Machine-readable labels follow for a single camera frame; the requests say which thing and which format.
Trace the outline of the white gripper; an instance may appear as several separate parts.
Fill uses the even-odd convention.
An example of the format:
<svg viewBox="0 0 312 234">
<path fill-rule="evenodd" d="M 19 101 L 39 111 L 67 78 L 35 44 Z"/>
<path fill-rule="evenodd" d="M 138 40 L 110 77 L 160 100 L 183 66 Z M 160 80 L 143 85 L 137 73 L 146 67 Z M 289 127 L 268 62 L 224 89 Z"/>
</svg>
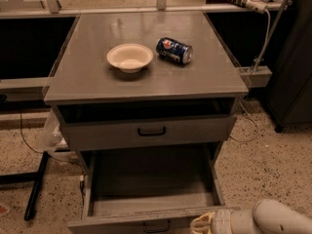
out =
<svg viewBox="0 0 312 234">
<path fill-rule="evenodd" d="M 251 210 L 207 212 L 190 223 L 193 234 L 254 234 Z"/>
</svg>

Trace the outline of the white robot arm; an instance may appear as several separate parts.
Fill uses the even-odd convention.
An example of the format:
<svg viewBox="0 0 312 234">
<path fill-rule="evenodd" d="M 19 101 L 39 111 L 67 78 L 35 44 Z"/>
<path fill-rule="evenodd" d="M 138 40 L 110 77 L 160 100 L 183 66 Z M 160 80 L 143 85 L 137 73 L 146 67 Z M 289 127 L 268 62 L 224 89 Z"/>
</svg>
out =
<svg viewBox="0 0 312 234">
<path fill-rule="evenodd" d="M 271 199 L 251 209 L 207 212 L 190 223 L 193 234 L 312 234 L 312 219 Z"/>
</svg>

